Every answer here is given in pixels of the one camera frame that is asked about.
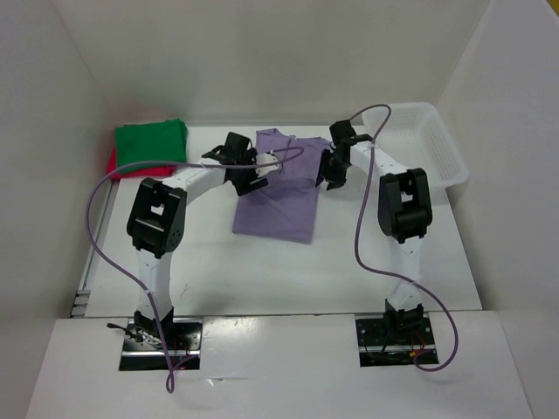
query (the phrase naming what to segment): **white panel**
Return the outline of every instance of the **white panel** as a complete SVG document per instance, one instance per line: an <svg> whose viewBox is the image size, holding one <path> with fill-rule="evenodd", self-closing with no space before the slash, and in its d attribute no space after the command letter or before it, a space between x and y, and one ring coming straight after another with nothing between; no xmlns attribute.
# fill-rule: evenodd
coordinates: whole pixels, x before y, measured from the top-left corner
<svg viewBox="0 0 559 419"><path fill-rule="evenodd" d="M455 313L463 342L440 373L359 368L355 321L344 316L206 319L201 369L119 372L122 333L107 319L59 320L28 419L188 417L529 419L496 313ZM439 355L452 349L431 315Z"/></svg>
<svg viewBox="0 0 559 419"><path fill-rule="evenodd" d="M451 199L473 275L538 418L557 417L558 45L544 0L495 0L438 104L470 169Z"/></svg>
<svg viewBox="0 0 559 419"><path fill-rule="evenodd" d="M327 122L435 102L488 0L53 0L124 120Z"/></svg>
<svg viewBox="0 0 559 419"><path fill-rule="evenodd" d="M48 1L3 2L0 39L0 417L19 418L83 268L106 107Z"/></svg>

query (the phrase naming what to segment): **white table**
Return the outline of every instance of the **white table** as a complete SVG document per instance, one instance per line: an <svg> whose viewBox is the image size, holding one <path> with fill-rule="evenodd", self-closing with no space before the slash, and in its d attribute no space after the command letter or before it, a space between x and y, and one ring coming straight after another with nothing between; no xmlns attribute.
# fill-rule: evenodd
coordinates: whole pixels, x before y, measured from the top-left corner
<svg viewBox="0 0 559 419"><path fill-rule="evenodd" d="M118 371L108 319L61 319L27 418L531 418L497 314L454 317L460 350L438 373L360 368L352 315L208 318L201 369L180 372L173 395L163 371ZM431 325L444 359L451 328L443 313Z"/></svg>
<svg viewBox="0 0 559 419"><path fill-rule="evenodd" d="M265 127L192 127L189 161L222 144L228 132L256 138ZM330 138L328 127L280 127L284 134ZM342 189L321 191L311 245L231 233L237 204L228 184L198 198L187 210L183 242L171 269L175 315L372 313L384 311L394 279L362 270L353 254L355 220L366 175L351 168ZM103 250L137 273L126 224L140 179L120 182L102 241ZM422 249L424 284L451 310L479 310L480 299L444 191L432 194L433 223ZM376 187L363 224L366 262L387 269L388 246L376 220ZM132 316L137 286L98 258L87 275L86 317ZM426 310L439 307L426 298Z"/></svg>

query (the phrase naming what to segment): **folded towel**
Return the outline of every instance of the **folded towel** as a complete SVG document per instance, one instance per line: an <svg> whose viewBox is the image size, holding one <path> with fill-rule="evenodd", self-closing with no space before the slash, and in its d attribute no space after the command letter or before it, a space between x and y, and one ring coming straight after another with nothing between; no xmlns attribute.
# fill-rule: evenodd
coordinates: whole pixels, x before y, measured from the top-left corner
<svg viewBox="0 0 559 419"><path fill-rule="evenodd" d="M146 160L186 161L186 126L181 120L126 125L114 130L116 167ZM149 168L124 168L121 174Z"/></svg>
<svg viewBox="0 0 559 419"><path fill-rule="evenodd" d="M108 159L106 173L110 173L115 169L116 169L116 148L113 147L111 156ZM140 170L135 170L134 172L129 172L129 173L123 173L123 174L119 172L113 173L111 175L111 179L113 181L118 181L120 179L129 178L129 177L169 177L173 175L174 172L175 172L174 166L163 166L160 168L141 168Z"/></svg>

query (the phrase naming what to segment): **red cloth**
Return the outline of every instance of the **red cloth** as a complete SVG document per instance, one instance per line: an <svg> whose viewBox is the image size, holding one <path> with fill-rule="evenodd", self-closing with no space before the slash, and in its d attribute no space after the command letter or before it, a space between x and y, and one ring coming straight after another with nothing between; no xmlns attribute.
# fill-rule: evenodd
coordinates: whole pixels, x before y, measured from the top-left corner
<svg viewBox="0 0 559 419"><path fill-rule="evenodd" d="M113 147L111 156L108 159L107 171L105 173L112 172L116 169L116 147ZM167 177L173 175L175 168L173 166L163 166L161 168L140 168L134 172L125 173L124 175L119 172L114 173L111 179L118 181L119 179L127 177Z"/></svg>

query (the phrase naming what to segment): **metal base plate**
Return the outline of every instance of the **metal base plate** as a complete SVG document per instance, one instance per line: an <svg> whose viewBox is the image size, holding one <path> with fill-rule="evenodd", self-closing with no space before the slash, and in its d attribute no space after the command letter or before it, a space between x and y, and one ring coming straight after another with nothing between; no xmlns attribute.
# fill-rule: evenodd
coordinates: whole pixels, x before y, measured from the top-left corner
<svg viewBox="0 0 559 419"><path fill-rule="evenodd" d="M202 318L174 318L175 338L168 342L169 354L173 365L186 355L200 355L202 346ZM128 320L129 327L134 320ZM125 336L122 344L120 371L153 371L167 369L163 351L158 345L137 342ZM197 356L183 364L180 369L200 369L200 357Z"/></svg>
<svg viewBox="0 0 559 419"><path fill-rule="evenodd" d="M429 349L432 351L418 357L418 363L438 363L437 348L428 317L424 317L417 333L405 336L399 341L393 339L387 341L382 314L355 316L355 329L361 367L410 365L413 364L414 354ZM381 352L385 342L387 343L386 349Z"/></svg>

